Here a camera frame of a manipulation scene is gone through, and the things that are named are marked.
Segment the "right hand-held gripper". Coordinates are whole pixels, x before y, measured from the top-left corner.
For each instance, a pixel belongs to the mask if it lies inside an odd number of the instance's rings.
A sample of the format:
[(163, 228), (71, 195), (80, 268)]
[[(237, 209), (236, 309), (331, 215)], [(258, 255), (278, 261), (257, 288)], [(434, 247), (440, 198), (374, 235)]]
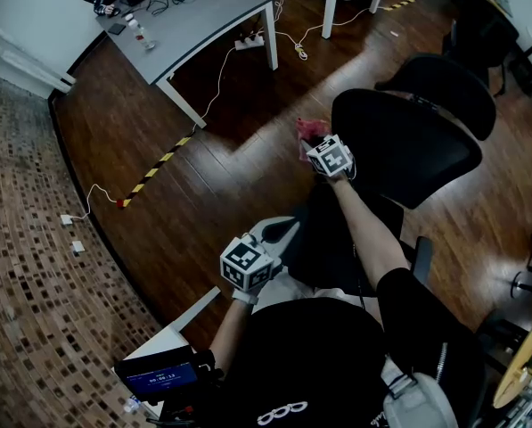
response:
[(354, 156), (338, 135), (327, 135), (306, 142), (306, 156), (314, 171), (334, 178), (341, 174), (349, 177), (355, 166)]

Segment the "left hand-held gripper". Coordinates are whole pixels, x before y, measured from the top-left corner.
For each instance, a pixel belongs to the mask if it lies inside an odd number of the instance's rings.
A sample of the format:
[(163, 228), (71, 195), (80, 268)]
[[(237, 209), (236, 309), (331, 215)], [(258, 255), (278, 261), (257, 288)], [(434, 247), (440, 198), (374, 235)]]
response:
[(220, 256), (220, 275), (235, 289), (257, 292), (274, 276), (300, 228), (293, 216), (259, 221), (242, 238), (233, 238)]

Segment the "pink cloth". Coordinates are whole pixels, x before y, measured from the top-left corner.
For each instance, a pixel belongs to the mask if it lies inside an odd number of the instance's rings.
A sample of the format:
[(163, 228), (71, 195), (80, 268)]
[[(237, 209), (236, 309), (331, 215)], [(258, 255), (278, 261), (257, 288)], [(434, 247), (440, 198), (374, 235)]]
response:
[(298, 118), (296, 129), (299, 140), (299, 159), (301, 161), (308, 161), (307, 151), (317, 147), (324, 141), (325, 137), (331, 134), (330, 123), (320, 119), (304, 120)]

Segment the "black mesh chair backrest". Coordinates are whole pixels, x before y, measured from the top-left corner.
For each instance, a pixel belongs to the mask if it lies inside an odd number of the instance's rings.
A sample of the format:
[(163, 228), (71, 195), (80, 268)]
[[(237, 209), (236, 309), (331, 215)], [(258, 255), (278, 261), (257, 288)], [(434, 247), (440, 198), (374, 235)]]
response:
[(369, 89), (349, 89), (331, 107), (331, 130), (356, 161), (355, 187), (414, 210), (474, 170), (479, 145), (423, 106)]

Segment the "person's right forearm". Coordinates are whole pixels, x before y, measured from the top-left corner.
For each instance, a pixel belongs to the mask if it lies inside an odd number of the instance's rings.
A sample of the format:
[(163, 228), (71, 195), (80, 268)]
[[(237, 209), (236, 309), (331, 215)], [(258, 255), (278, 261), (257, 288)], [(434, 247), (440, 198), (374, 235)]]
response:
[(330, 178), (329, 185), (336, 195), (371, 287), (376, 290), (379, 281), (395, 269), (408, 269), (398, 239), (369, 209), (348, 179)]

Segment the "person's left forearm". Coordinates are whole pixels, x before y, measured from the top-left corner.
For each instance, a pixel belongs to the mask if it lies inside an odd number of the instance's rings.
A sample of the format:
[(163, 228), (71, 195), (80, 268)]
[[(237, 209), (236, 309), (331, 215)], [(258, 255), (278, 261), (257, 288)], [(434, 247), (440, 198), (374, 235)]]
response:
[(253, 306), (234, 299), (209, 347), (217, 368), (226, 375), (250, 319)]

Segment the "grey shoulder bag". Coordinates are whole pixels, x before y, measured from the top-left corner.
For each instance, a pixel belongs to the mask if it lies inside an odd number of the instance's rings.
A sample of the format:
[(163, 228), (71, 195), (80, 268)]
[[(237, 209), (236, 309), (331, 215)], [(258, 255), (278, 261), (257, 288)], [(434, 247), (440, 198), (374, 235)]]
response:
[(386, 356), (381, 380), (388, 389), (383, 412), (389, 428), (458, 428), (445, 393), (430, 376), (406, 374)]

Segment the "black chair seat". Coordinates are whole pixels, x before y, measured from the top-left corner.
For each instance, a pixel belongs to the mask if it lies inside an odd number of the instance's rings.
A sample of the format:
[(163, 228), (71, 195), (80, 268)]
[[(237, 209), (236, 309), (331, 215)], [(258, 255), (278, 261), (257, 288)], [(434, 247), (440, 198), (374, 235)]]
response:
[[(387, 222), (389, 218), (397, 217), (391, 213), (389, 202), (379, 200), (371, 193), (359, 192), (356, 189), (355, 191), (398, 239), (405, 255), (399, 234)], [(396, 287), (413, 297), (422, 285), (411, 270), (411, 262), (407, 262), (408, 269), (395, 269), (386, 274), (379, 283), (383, 282), (385, 289)], [(296, 257), (291, 261), (290, 274), (311, 287), (340, 288), (345, 294), (359, 298), (378, 296), (380, 289), (377, 286), (374, 290), (368, 281), (345, 217), (329, 185), (329, 178), (315, 185), (308, 198), (304, 232)]]

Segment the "yellow black striped floor strip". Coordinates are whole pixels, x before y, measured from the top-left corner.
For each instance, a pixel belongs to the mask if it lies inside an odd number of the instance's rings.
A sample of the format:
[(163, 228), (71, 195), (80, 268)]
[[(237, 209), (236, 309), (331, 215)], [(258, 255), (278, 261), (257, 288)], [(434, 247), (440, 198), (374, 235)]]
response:
[(396, 4), (389, 4), (389, 5), (384, 5), (384, 6), (379, 6), (377, 9), (378, 10), (381, 10), (381, 11), (385, 11), (385, 12), (392, 12), (392, 11), (395, 11), (396, 9), (400, 9), (400, 8), (403, 8), (405, 6), (408, 6), (409, 4), (413, 4), (413, 3), (416, 3), (417, 0), (403, 0), (403, 1), (400, 1)]
[(192, 130), (189, 134), (177, 141), (173, 147), (166, 151), (125, 198), (116, 200), (117, 207), (120, 210), (125, 209), (129, 205), (129, 203), (141, 192), (141, 190), (149, 182), (149, 180), (157, 174), (157, 172), (167, 161), (173, 158), (177, 151), (179, 151), (192, 139), (195, 133), (196, 131)]

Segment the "white power strip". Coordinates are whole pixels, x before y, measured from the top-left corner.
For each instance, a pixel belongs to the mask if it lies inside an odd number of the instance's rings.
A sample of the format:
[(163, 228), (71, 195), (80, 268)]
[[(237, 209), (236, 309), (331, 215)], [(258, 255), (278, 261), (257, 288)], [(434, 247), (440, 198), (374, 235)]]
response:
[(243, 40), (236, 40), (234, 42), (234, 48), (236, 51), (263, 47), (264, 45), (265, 41), (260, 35), (256, 35), (254, 37), (246, 37)]

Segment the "black screen device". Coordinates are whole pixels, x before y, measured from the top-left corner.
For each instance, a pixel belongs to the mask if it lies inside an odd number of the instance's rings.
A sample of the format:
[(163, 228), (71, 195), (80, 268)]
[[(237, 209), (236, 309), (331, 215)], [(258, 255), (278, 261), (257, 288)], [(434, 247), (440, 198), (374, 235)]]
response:
[(224, 376), (211, 350), (194, 352), (188, 345), (121, 360), (114, 372), (135, 397), (149, 403), (192, 393)]

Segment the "black visitor chair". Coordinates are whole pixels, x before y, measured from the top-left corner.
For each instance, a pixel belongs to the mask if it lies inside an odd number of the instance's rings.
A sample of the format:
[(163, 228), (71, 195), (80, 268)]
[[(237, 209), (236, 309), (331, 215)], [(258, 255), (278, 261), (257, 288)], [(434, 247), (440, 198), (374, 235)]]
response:
[(500, 67), (502, 84), (494, 94), (497, 97), (506, 92), (504, 60), (518, 37), (519, 32), (499, 13), (462, 13), (443, 37), (442, 54), (471, 71), (486, 87), (488, 70)]

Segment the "black coat rack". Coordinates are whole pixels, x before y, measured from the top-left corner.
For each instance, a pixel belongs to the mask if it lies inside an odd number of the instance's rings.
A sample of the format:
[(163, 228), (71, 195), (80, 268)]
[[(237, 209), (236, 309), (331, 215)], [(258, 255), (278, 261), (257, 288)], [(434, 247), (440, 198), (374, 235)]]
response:
[(512, 279), (510, 287), (510, 296), (513, 299), (518, 299), (523, 292), (532, 293), (532, 284), (527, 284), (524, 280), (526, 273), (524, 271), (518, 272)]

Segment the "clear plastic bottle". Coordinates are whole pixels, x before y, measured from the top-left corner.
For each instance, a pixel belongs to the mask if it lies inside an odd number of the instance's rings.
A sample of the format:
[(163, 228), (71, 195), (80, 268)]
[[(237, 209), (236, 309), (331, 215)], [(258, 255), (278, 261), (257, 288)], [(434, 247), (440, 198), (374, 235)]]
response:
[(145, 50), (151, 50), (155, 47), (155, 42), (148, 35), (145, 28), (136, 19), (128, 21), (128, 27), (131, 29), (135, 39), (143, 46)]

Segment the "black stool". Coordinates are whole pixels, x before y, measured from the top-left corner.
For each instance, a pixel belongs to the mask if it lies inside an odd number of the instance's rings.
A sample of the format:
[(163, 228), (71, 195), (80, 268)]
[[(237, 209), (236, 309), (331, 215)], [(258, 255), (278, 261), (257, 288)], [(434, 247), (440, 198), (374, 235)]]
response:
[(476, 336), (484, 352), (486, 363), (503, 375), (507, 365), (491, 355), (493, 350), (506, 350), (513, 358), (528, 336), (528, 331), (507, 320), (500, 309), (492, 310), (479, 325)]

